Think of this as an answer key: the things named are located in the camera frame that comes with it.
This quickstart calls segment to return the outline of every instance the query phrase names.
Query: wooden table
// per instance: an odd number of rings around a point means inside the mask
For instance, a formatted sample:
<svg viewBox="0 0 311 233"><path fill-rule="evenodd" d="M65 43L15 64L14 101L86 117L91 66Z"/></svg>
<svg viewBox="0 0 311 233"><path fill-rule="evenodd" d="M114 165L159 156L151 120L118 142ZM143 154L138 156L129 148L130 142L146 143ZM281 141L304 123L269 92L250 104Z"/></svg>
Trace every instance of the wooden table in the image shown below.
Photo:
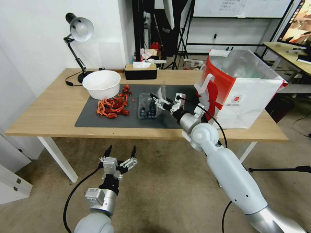
<svg viewBox="0 0 311 233"><path fill-rule="evenodd" d="M294 67L296 72L288 78L290 82L298 72L304 72L307 75L311 75L311 65L297 61L298 54L287 53L288 50L293 48L298 48L296 45L286 44L282 42L264 42L263 43L269 50L271 50L278 57L272 65L272 69L276 70L281 60L288 62L292 67ZM311 85L309 84L289 84L286 88L282 89L279 93L311 93Z"/></svg>
<svg viewBox="0 0 311 233"><path fill-rule="evenodd" d="M274 70L280 63L280 60L284 59L299 70L305 72L308 75L311 75L311 65L301 61L297 61L298 54L287 53L288 50L292 50L293 48L299 48L298 46L281 42L264 42L263 44L278 56L278 59L274 62L272 66Z"/></svg>
<svg viewBox="0 0 311 233"><path fill-rule="evenodd" d="M35 136L43 143L72 182L77 174L67 162L51 137L122 138L122 139L183 139L181 129L160 128L79 128L75 122L89 94L83 87L70 87L65 78L79 69L65 69L61 75L32 103L32 105L5 132L9 136ZM201 78L200 71L158 70L155 80L126 80L121 84L193 85ZM76 76L69 81L77 82ZM226 129L227 140L250 141L249 148L241 157L245 159L257 141L285 141L288 138L266 111L258 117L250 129Z"/></svg>

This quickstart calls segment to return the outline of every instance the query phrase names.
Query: bag handle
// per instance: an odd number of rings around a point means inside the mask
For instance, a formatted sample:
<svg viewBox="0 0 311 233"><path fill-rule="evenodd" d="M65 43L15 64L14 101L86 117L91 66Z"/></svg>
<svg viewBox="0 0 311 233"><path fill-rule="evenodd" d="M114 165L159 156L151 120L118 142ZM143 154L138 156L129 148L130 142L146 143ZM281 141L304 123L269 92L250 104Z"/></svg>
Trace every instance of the bag handle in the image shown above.
<svg viewBox="0 0 311 233"><path fill-rule="evenodd" d="M204 80L202 86L200 86L199 83L195 83L195 84L194 84L194 88L197 90L197 92L198 92L199 94L202 94L202 93L205 92L205 90L206 90L206 88L207 88L207 85L208 85L208 82L210 81L211 78L214 79L214 75L212 75L211 73L209 73L209 74L206 76L206 78L205 78L205 80Z"/></svg>

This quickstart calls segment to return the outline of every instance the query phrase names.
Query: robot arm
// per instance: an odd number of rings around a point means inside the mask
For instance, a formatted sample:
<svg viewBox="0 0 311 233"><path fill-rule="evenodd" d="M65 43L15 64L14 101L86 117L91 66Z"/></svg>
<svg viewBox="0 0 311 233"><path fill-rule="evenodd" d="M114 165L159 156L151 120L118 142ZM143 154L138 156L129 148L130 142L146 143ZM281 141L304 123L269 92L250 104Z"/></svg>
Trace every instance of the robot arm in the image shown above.
<svg viewBox="0 0 311 233"><path fill-rule="evenodd" d="M85 194L89 202L91 213L82 218L74 233L113 233L111 218L114 214L116 197L119 194L119 181L123 174L131 170L136 164L136 147L132 150L131 157L126 161L118 161L109 157L110 146L100 158L104 168L104 182L98 188L89 188Z"/></svg>
<svg viewBox="0 0 311 233"><path fill-rule="evenodd" d="M296 222L277 214L269 207L257 183L236 155L230 149L218 145L217 129L211 124L201 123L203 105L199 104L201 108L196 107L195 115L192 115L183 110L184 102L181 102L180 97L185 98L184 94L176 94L175 104L151 96L159 108L169 110L176 118L182 126L182 135L191 146L205 152L207 164L219 184L256 230L261 233L305 233Z"/></svg>

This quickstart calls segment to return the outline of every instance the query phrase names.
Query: table leg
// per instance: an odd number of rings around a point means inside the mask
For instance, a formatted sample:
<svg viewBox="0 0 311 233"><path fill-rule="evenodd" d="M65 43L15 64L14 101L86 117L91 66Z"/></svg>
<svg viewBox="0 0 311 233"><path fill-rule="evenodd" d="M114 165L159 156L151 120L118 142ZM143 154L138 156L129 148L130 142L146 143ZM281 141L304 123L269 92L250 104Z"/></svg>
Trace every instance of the table leg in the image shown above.
<svg viewBox="0 0 311 233"><path fill-rule="evenodd" d="M281 61L281 57L278 56L278 57L276 58L275 62L273 63L273 65L271 66L271 68L272 68L273 70L276 70L276 68L278 68L278 65L279 65L280 61Z"/></svg>
<svg viewBox="0 0 311 233"><path fill-rule="evenodd" d="M53 139L51 137L38 137L38 139L51 154L57 164L61 167L61 169L66 173L71 182L76 183L78 175L72 169L67 159L64 157L61 150L57 147Z"/></svg>
<svg viewBox="0 0 311 233"><path fill-rule="evenodd" d="M246 159L248 154L252 151L252 149L255 147L257 142L251 142L250 145L247 147L246 151L242 154L240 158L240 162L243 163L243 161Z"/></svg>

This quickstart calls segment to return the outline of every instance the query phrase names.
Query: shopping bag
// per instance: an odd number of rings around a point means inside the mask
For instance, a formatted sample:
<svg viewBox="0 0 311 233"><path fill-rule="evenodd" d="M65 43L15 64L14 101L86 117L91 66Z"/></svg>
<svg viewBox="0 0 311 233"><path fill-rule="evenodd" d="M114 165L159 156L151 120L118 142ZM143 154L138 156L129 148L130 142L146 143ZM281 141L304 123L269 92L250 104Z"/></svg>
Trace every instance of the shopping bag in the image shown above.
<svg viewBox="0 0 311 233"><path fill-rule="evenodd" d="M249 50L247 55L256 62L247 68L257 71L260 78L232 77L221 71L228 54L229 51L211 50L201 82L194 86L200 103L222 128L250 128L275 93L288 83ZM206 118L219 128L209 115Z"/></svg>

